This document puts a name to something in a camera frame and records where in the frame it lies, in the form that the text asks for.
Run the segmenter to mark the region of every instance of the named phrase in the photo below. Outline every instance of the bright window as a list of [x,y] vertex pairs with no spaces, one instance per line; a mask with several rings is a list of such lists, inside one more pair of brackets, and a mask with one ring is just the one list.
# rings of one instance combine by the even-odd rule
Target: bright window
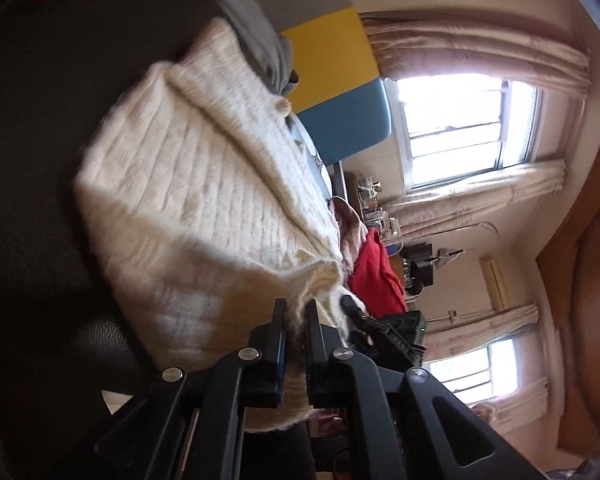
[[528,160],[538,91],[481,74],[388,80],[408,190]]
[[425,367],[465,404],[510,394],[518,387],[512,338]]

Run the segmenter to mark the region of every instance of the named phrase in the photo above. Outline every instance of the curtain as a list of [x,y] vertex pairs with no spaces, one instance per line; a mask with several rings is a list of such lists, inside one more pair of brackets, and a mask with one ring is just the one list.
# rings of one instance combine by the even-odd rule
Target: curtain
[[423,343],[427,347],[424,359],[438,361],[464,354],[535,323],[538,323],[538,306],[530,304],[440,332],[427,332]]
[[362,17],[385,77],[481,73],[584,99],[589,55],[549,38],[475,20]]
[[505,396],[478,402],[472,406],[472,410],[480,414],[487,412],[486,419],[490,426],[504,435],[545,416],[548,405],[548,380],[543,377]]
[[467,226],[507,205],[562,189],[562,160],[519,164],[383,204],[400,223],[400,241]]

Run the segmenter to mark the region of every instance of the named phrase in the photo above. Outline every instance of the cream knit sweater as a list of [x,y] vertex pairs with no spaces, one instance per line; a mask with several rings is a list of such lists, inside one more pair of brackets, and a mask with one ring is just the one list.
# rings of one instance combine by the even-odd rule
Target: cream knit sweater
[[[213,365],[287,298],[292,333],[316,298],[344,330],[339,234],[270,94],[233,31],[213,20],[185,58],[153,65],[102,125],[75,181],[91,243],[156,365]],[[299,360],[282,409],[248,428],[308,415]]]

